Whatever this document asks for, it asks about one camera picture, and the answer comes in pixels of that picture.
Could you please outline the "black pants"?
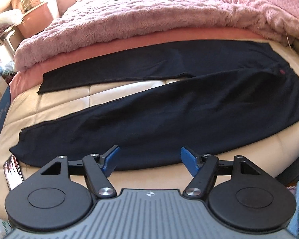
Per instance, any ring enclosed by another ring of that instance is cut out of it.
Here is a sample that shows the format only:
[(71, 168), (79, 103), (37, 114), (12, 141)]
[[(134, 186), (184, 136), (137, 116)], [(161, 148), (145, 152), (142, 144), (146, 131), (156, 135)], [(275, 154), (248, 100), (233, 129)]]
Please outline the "black pants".
[(11, 153), (42, 167), (119, 146), (117, 170), (178, 164), (182, 147), (217, 155), (299, 121), (299, 77), (269, 44), (189, 40), (94, 57), (44, 74), (39, 93), (119, 81), (170, 84), (21, 130)]

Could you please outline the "smartphone on bed edge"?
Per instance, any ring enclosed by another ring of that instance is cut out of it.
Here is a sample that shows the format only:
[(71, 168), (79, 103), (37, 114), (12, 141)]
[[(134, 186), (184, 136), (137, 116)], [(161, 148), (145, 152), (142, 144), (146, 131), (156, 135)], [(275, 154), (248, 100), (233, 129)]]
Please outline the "smartphone on bed edge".
[(23, 183), (24, 178), (19, 162), (13, 154), (4, 163), (3, 170), (9, 190), (13, 190)]

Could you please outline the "beige leather mattress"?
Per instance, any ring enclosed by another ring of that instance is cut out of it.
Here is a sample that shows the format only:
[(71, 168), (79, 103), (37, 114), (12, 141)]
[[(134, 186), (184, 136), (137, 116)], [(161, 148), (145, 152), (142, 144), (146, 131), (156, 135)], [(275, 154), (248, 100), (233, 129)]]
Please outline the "beige leather mattress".
[[(299, 56), (290, 48), (276, 42), (249, 42), (269, 44), (299, 77)], [(172, 79), (119, 81), (44, 94), (40, 94), (40, 87), (35, 86), (19, 94), (10, 105), (0, 133), (0, 218), (7, 220), (5, 199), (9, 193), (3, 165), (12, 155), (11, 148), (18, 143), (22, 129), (171, 82)], [(246, 156), (271, 176), (279, 175), (299, 157), (299, 121), (265, 139), (216, 156), (222, 160), (231, 160), (235, 155)], [(20, 160), (18, 162), (24, 179), (40, 168)], [(109, 179), (117, 191), (122, 188), (183, 190), (190, 182), (191, 175), (180, 161), (178, 164), (134, 170), (116, 168)]]

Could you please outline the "salmon pink bed sheet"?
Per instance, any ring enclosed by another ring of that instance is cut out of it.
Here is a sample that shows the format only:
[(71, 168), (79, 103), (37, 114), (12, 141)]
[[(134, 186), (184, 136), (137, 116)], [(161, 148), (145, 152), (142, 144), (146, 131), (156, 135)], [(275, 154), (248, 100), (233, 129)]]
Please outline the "salmon pink bed sheet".
[(46, 72), (61, 68), (71, 63), (149, 45), (200, 39), (265, 40), (264, 37), (257, 35), (250, 30), (233, 27), (213, 27), (178, 28), (143, 36), (134, 36), (127, 39), (116, 39), (110, 42), (96, 43), (69, 53), (61, 53), (44, 62), (34, 64), (26, 71), (18, 72), (10, 82), (11, 101), (26, 90), (41, 84), (43, 82), (43, 74)]

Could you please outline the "terracotta storage bin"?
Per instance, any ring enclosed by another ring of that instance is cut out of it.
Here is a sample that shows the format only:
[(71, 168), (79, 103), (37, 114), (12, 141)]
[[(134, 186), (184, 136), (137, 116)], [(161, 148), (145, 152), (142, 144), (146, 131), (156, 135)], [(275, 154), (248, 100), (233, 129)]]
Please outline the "terracotta storage bin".
[(42, 2), (23, 16), (23, 21), (17, 25), (24, 38), (30, 38), (42, 32), (51, 22), (59, 17), (56, 1)]

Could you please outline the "pink fluffy blanket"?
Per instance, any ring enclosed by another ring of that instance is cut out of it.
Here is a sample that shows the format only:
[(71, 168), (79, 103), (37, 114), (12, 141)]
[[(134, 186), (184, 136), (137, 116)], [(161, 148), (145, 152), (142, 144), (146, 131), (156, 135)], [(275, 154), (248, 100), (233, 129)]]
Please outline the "pink fluffy blanket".
[(180, 27), (236, 27), (281, 43), (299, 39), (299, 18), (267, 0), (78, 0), (21, 42), (15, 67), (25, 71), (94, 43)]

